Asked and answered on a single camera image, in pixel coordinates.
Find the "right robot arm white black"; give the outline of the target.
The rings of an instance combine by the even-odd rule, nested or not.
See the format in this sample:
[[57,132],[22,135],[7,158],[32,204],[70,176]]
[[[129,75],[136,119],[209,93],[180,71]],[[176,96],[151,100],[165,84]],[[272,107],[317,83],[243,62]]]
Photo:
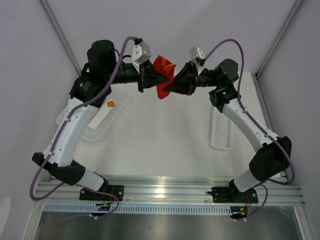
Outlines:
[[248,169],[229,182],[228,196],[234,202],[245,198],[248,190],[286,170],[290,166],[288,158],[292,149],[288,137],[279,137],[254,119],[234,87],[238,79],[238,64],[232,59],[227,58],[215,69],[205,68],[201,73],[190,61],[163,89],[190,96],[197,87],[212,87],[213,90],[208,93],[212,106],[231,120],[253,147],[255,155]]

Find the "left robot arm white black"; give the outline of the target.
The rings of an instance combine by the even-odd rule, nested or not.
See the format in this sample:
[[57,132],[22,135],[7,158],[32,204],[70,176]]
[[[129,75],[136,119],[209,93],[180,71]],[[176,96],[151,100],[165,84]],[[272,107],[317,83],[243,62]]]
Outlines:
[[110,40],[98,40],[87,51],[87,63],[70,91],[66,112],[43,152],[32,161],[42,170],[70,186],[79,185],[97,200],[108,196],[108,181],[74,160],[77,145],[88,124],[111,94],[112,84],[137,83],[138,90],[152,88],[168,81],[156,73],[150,62],[150,46],[137,37],[127,37],[120,51]]

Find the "orange plastic spoon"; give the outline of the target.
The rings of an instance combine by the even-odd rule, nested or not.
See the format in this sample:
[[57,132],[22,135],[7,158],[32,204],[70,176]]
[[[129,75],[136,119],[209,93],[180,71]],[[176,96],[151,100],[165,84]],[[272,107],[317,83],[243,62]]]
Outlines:
[[167,64],[164,68],[163,68],[163,71],[166,72],[167,74],[170,73],[170,71],[173,71],[175,69],[177,65],[176,64]]

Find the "red paper napkin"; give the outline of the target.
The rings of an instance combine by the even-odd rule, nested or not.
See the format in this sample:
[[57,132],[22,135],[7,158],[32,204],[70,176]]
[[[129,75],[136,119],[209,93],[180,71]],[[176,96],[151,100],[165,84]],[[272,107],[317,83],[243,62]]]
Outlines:
[[[166,60],[166,65],[168,64],[174,64],[171,61],[169,61],[167,58],[165,58]],[[174,80],[174,72],[175,72],[175,68],[174,70],[171,70],[169,74],[167,74],[164,71],[157,71],[154,68],[154,63],[153,63],[153,70],[160,76],[163,78],[163,80],[160,80],[160,83],[158,83],[156,85],[156,91],[157,91],[157,97],[162,100],[164,98],[166,98],[170,92],[169,91],[165,91],[164,88],[168,87],[170,84],[173,83]]]

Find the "orange plastic fork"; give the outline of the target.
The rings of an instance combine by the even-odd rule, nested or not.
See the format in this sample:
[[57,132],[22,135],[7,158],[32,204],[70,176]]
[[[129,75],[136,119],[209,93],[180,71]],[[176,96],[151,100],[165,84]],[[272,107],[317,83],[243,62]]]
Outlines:
[[153,65],[154,65],[154,69],[155,69],[156,71],[163,71],[164,68],[166,67],[166,59],[165,59],[164,57],[162,57],[162,56],[159,55],[159,56],[155,59]]

